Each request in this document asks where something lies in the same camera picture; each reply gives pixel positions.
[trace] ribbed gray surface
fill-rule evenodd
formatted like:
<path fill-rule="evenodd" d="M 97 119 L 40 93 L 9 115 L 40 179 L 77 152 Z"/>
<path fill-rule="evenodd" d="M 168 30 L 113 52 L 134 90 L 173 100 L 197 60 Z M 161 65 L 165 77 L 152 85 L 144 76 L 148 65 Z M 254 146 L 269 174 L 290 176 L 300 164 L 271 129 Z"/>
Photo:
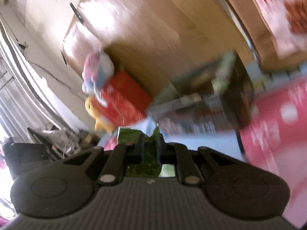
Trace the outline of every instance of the ribbed gray surface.
<path fill-rule="evenodd" d="M 67 217 L 38 220 L 20 215 L 5 230 L 293 230 L 281 217 L 248 222 L 228 217 L 201 190 L 176 178 L 125 178 L 103 187 L 85 208 Z"/>

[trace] plush toy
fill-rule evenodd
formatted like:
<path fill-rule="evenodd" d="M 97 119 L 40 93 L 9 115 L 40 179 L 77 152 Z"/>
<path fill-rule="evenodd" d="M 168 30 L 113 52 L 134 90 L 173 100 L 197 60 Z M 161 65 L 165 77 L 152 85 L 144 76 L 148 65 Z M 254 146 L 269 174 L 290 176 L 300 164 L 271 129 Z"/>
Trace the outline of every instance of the plush toy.
<path fill-rule="evenodd" d="M 89 96 L 86 99 L 85 108 L 87 113 L 96 120 L 95 131 L 106 130 L 111 135 L 116 127 L 101 114 L 95 96 Z"/>
<path fill-rule="evenodd" d="M 90 53 L 85 60 L 82 89 L 87 94 L 100 94 L 104 84 L 114 75 L 114 65 L 104 52 Z"/>

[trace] white dot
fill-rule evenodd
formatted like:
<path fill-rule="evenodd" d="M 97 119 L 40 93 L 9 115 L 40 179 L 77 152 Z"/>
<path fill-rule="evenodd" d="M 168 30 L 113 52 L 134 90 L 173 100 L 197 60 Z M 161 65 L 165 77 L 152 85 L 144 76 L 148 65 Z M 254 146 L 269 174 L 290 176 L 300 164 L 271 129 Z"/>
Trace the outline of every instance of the white dot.
<path fill-rule="evenodd" d="M 251 116 L 252 118 L 257 117 L 259 115 L 259 109 L 257 106 L 253 105 L 251 107 Z"/>
<path fill-rule="evenodd" d="M 280 114 L 284 123 L 295 123 L 298 120 L 296 106 L 292 103 L 283 104 L 280 108 Z"/>

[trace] red bag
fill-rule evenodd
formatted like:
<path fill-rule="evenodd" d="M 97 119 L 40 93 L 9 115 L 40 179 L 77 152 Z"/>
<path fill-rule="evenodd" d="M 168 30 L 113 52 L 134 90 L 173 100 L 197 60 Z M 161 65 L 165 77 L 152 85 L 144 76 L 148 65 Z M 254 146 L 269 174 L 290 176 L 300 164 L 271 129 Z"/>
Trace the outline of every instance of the red bag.
<path fill-rule="evenodd" d="M 112 77 L 101 90 L 106 106 L 101 113 L 115 126 L 129 126 L 146 117 L 152 98 L 125 72 Z"/>

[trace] yellow plush toy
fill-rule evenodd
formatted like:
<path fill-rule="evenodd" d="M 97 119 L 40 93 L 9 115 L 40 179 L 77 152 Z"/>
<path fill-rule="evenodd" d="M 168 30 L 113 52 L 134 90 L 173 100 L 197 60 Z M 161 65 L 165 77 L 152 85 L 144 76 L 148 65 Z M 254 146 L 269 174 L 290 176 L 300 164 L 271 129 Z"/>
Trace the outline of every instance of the yellow plush toy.
<path fill-rule="evenodd" d="M 95 96 L 89 96 L 85 101 L 87 113 L 96 120 L 95 131 L 106 130 L 111 135 L 116 127 L 101 114 L 99 106 L 100 104 Z"/>

